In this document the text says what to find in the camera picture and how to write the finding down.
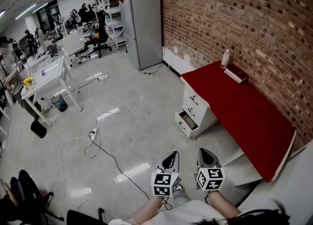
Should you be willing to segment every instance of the yellow flowers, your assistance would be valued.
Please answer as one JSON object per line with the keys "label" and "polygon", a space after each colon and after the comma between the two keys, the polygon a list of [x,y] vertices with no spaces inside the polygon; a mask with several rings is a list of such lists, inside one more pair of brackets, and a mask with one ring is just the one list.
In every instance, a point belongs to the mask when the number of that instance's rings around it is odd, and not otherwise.
{"label": "yellow flowers", "polygon": [[24,87],[30,86],[32,83],[34,82],[34,79],[32,77],[27,77],[26,79],[24,79]]}

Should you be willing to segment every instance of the hand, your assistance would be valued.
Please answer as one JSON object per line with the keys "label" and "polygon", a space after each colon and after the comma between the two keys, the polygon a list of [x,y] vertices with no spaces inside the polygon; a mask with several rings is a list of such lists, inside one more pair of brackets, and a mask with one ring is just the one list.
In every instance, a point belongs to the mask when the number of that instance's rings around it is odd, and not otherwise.
{"label": "hand", "polygon": [[11,191],[10,187],[6,183],[3,185],[3,189],[4,189],[6,195],[8,194],[9,191]]}
{"label": "hand", "polygon": [[18,61],[18,62],[16,63],[16,66],[17,66],[18,72],[22,71],[22,69],[23,69],[23,63],[22,63],[22,61]]}

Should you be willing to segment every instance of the drawer handle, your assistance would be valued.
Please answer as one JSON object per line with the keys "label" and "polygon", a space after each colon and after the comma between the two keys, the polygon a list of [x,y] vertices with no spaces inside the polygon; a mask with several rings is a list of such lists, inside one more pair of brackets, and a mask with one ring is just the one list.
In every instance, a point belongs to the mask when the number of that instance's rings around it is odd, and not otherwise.
{"label": "drawer handle", "polygon": [[195,101],[194,101],[194,99],[196,98],[196,96],[194,95],[194,96],[192,96],[192,97],[190,97],[190,99],[196,104],[196,105],[198,105],[198,103],[196,103]]}
{"label": "drawer handle", "polygon": [[181,125],[181,124],[182,124],[181,121],[179,121],[178,124],[180,125],[180,127],[181,127],[182,129],[185,129],[185,128]]}
{"label": "drawer handle", "polygon": [[188,111],[191,113],[191,111],[193,110],[194,108],[189,108]]}

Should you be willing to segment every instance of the refrigerator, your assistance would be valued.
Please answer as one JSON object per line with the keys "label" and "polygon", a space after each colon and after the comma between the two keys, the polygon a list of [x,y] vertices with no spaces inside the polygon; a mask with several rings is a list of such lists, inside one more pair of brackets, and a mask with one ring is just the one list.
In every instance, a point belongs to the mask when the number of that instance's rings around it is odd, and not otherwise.
{"label": "refrigerator", "polygon": [[161,1],[119,0],[127,52],[141,70],[162,62]]}

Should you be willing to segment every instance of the red tabletop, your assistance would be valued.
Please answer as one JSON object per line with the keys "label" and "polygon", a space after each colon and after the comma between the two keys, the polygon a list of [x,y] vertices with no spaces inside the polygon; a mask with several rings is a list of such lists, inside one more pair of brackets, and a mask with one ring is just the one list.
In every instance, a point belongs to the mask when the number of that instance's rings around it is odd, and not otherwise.
{"label": "red tabletop", "polygon": [[237,83],[217,61],[182,75],[232,135],[266,182],[286,159],[294,129],[252,84]]}

